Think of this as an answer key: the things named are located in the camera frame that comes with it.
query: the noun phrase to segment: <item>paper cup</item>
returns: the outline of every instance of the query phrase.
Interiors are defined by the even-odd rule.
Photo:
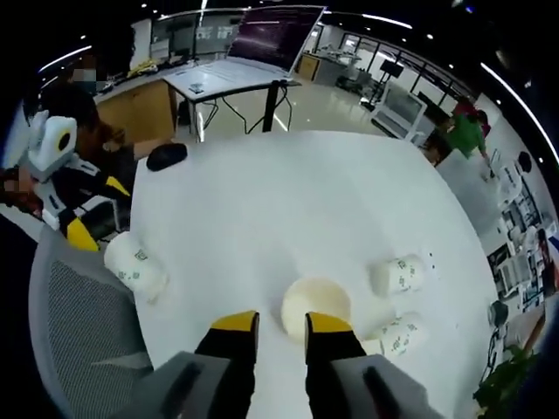
[[[380,340],[383,355],[394,359],[423,345],[429,337],[423,319],[417,313],[406,313],[373,333],[373,340]]]
[[[303,278],[286,292],[281,306],[281,321],[287,335],[305,342],[305,315],[317,312],[347,321],[351,316],[348,294],[336,282],[326,278]]]
[[[425,278],[425,265],[417,255],[392,259],[376,264],[370,270],[370,283],[373,292],[380,297],[399,292],[416,291],[421,288]]]
[[[129,231],[115,237],[107,245],[105,267],[130,289],[135,296],[155,301],[169,282],[167,273],[153,258],[148,257]]]

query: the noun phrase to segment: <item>monitor screen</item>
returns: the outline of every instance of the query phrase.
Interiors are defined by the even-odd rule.
[[[421,112],[422,103],[411,93],[404,89],[387,84],[389,91],[386,93],[384,105],[401,118],[413,124]]]
[[[290,72],[322,10],[318,6],[251,9],[245,13],[227,55],[252,59]]]

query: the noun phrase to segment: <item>wooden cabinet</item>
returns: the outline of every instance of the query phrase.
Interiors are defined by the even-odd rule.
[[[310,81],[314,80],[314,76],[317,72],[317,67],[321,64],[321,61],[317,57],[312,57],[307,54],[303,54],[300,58],[299,69],[297,73],[303,78]]]
[[[169,85],[157,80],[103,100],[97,109],[107,124],[124,128],[127,142],[169,139],[175,135],[174,98]]]

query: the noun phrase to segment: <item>round white table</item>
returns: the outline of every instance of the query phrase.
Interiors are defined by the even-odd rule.
[[[344,287],[360,338],[395,312],[421,313],[430,338],[396,364],[444,416],[477,388],[493,277],[457,199],[409,143],[268,133],[196,144],[161,172],[141,161],[131,231],[170,275],[155,305],[136,303],[154,367],[193,352],[217,318],[260,312],[251,418],[312,417],[304,348],[287,338],[279,316],[289,285],[308,276]],[[421,291],[391,302],[373,294],[371,264],[425,251],[436,275]]]

